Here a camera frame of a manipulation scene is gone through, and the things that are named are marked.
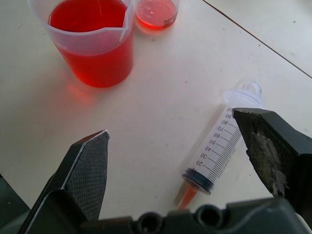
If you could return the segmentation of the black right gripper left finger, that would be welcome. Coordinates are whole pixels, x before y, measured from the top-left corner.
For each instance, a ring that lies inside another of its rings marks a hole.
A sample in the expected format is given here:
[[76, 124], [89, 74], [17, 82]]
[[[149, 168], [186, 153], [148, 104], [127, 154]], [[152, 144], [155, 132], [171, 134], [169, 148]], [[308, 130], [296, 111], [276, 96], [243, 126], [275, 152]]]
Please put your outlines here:
[[49, 178], [20, 234], [78, 234], [84, 222], [97, 221], [108, 167], [107, 130], [72, 144]]

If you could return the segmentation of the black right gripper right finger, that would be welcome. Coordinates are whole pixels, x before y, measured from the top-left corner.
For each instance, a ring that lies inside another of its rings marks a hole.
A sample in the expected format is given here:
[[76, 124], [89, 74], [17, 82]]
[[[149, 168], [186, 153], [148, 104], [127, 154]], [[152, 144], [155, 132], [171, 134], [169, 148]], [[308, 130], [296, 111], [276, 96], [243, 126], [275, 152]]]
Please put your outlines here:
[[258, 177], [275, 197], [284, 197], [302, 217], [312, 215], [312, 139], [274, 111], [234, 108]]

